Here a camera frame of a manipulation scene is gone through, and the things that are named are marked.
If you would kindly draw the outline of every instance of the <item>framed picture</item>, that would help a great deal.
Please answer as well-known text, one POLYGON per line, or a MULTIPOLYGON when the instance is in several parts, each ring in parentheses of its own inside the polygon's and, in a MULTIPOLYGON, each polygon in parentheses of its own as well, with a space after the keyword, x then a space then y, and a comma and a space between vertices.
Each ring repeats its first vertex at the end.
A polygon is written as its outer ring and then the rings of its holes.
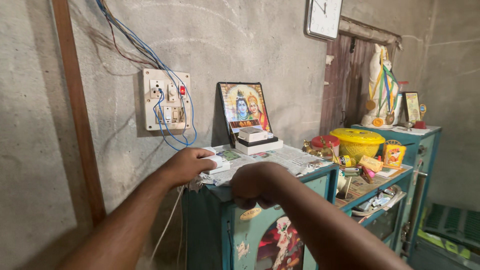
POLYGON ((410 122, 420 121, 420 106, 418 92, 402 92, 405 119, 410 122))
POLYGON ((239 129, 255 126, 272 133, 260 83, 217 84, 221 95, 230 145, 235 147, 239 129))

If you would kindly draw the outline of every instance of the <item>red object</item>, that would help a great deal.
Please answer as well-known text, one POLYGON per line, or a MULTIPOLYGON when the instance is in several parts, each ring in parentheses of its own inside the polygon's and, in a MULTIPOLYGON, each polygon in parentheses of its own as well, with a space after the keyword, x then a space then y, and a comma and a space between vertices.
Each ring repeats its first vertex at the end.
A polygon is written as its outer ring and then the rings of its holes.
POLYGON ((426 128, 427 128, 427 124, 425 124, 425 121, 416 121, 416 122, 415 122, 415 125, 413 126, 413 128, 426 129, 426 128))
POLYGON ((322 137, 325 140, 325 143, 327 144, 327 147, 330 148, 330 142, 332 143, 332 146, 339 146, 340 145, 340 140, 333 136, 333 135, 325 135, 325 136, 317 136, 312 139, 312 146, 317 147, 317 148, 322 148, 324 147, 324 144, 322 143, 320 137, 322 137))

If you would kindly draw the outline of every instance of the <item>white statue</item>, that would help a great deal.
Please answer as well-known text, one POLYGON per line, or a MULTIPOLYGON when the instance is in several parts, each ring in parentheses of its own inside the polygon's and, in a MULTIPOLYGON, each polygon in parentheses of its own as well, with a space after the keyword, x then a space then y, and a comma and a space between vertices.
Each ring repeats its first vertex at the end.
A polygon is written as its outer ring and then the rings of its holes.
POLYGON ((392 63, 388 60, 385 46, 375 44, 375 52, 370 61, 370 89, 366 104, 369 112, 363 116, 361 125, 370 128, 392 128, 395 120, 394 108, 397 103, 398 84, 392 78, 392 63))

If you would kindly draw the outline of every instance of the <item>clock face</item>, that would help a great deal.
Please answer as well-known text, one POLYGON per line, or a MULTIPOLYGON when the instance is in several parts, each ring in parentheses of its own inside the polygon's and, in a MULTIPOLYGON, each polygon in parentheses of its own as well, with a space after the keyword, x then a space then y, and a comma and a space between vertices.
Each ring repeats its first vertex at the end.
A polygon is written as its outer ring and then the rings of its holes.
POLYGON ((335 39, 338 34, 342 0, 310 0, 307 33, 335 39))

